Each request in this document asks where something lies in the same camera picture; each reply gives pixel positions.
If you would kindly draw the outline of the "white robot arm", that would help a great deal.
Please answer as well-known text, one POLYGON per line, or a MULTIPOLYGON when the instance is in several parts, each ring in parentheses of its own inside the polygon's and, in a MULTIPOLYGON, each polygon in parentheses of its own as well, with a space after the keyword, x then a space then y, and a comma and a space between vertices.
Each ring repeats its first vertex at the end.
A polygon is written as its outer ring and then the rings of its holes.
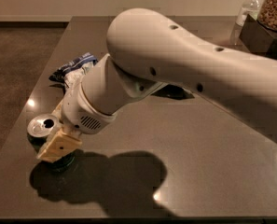
POLYGON ((118 110, 172 84, 197 92, 277 143, 277 61, 206 42, 158 12, 134 8, 111 22, 107 54, 68 89, 55 111, 61 126, 41 161, 72 153, 118 110))

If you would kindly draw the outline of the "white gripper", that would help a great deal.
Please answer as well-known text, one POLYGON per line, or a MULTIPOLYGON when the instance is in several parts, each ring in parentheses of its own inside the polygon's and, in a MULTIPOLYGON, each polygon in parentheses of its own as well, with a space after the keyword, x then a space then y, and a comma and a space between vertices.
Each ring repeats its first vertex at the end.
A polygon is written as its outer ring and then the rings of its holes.
POLYGON ((52 115, 62 117, 62 128, 48 138, 36 157, 53 163, 67 156, 82 145, 74 136, 96 134, 116 119, 116 114, 106 115, 97 111, 87 100, 80 80, 76 81, 59 102, 52 115))

